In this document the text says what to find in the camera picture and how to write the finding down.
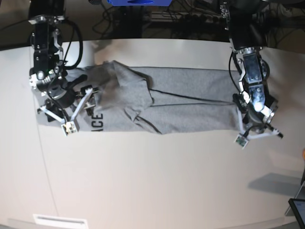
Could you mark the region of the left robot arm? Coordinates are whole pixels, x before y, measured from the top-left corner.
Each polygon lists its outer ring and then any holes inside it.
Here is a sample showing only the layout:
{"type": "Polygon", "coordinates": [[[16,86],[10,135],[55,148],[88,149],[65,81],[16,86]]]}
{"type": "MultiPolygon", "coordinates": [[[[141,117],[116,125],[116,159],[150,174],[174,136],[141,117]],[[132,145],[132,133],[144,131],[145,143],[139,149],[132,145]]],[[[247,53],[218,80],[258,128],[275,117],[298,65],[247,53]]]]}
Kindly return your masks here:
{"type": "Polygon", "coordinates": [[[267,5],[264,0],[219,2],[232,45],[229,62],[234,63],[240,75],[235,83],[237,93],[233,95],[233,101],[242,114],[246,134],[250,131],[262,134],[266,130],[278,133],[271,125],[277,100],[270,95],[267,85],[270,68],[260,54],[267,42],[259,23],[259,14],[267,5]]]}

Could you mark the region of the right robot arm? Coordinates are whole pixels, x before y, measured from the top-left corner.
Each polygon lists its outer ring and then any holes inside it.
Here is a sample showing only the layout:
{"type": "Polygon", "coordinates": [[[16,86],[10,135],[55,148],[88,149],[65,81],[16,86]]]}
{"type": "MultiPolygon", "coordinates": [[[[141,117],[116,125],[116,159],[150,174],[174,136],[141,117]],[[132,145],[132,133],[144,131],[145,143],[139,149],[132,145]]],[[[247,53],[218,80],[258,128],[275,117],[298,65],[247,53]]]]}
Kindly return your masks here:
{"type": "Polygon", "coordinates": [[[34,49],[33,67],[29,72],[29,81],[33,90],[41,92],[47,98],[38,113],[44,112],[52,122],[68,123],[72,118],[66,113],[66,108],[82,99],[87,87],[79,92],[74,87],[87,81],[85,74],[73,81],[67,80],[68,71],[77,68],[83,55],[83,38],[78,25],[65,16],[63,0],[32,0],[30,2],[28,21],[34,26],[30,42],[34,49]],[[79,54],[76,62],[67,66],[67,52],[63,50],[63,37],[59,24],[72,28],[72,36],[79,41],[79,54]]]}

